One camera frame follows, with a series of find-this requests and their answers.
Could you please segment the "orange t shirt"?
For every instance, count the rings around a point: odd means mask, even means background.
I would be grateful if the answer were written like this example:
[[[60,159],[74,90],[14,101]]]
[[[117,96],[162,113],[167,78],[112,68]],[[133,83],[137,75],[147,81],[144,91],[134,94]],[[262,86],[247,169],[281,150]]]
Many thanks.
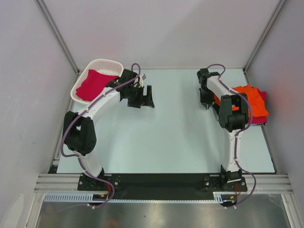
[[[253,117],[268,117],[269,113],[265,107],[266,92],[260,91],[250,85],[233,87],[238,93],[245,93],[253,111]]]

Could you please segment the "magenta t shirt stack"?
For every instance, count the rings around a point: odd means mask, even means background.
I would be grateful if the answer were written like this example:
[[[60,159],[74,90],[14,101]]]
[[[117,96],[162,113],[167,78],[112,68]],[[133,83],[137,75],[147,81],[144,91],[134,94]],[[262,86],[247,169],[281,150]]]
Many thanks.
[[[266,98],[266,91],[261,91],[258,88],[254,89],[252,99],[250,100],[250,104],[253,111],[253,125],[265,125],[267,123],[267,117],[269,113],[265,105]]]

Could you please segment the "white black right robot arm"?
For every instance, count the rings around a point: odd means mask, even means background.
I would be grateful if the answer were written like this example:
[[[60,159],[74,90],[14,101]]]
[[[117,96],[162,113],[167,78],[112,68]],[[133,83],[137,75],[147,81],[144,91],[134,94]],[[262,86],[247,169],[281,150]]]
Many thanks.
[[[220,167],[219,177],[215,183],[212,180],[207,180],[206,183],[216,190],[234,191],[237,186],[245,186],[239,150],[242,133],[252,122],[247,95],[228,87],[220,79],[220,73],[210,72],[207,68],[201,68],[197,72],[197,77],[200,84],[200,103],[207,110],[213,108],[225,133],[224,161]]]

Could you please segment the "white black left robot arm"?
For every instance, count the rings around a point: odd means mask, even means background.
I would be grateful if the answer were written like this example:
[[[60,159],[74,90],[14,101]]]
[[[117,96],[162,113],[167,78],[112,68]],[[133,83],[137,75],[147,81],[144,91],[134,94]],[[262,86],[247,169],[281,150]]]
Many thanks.
[[[84,108],[65,114],[60,153],[65,158],[78,160],[83,174],[89,177],[88,184],[95,190],[105,184],[105,178],[100,175],[103,167],[94,152],[97,144],[95,125],[102,115],[124,99],[128,107],[154,108],[152,87],[143,85],[145,79],[145,74],[124,69],[118,77],[108,76],[101,93]]]

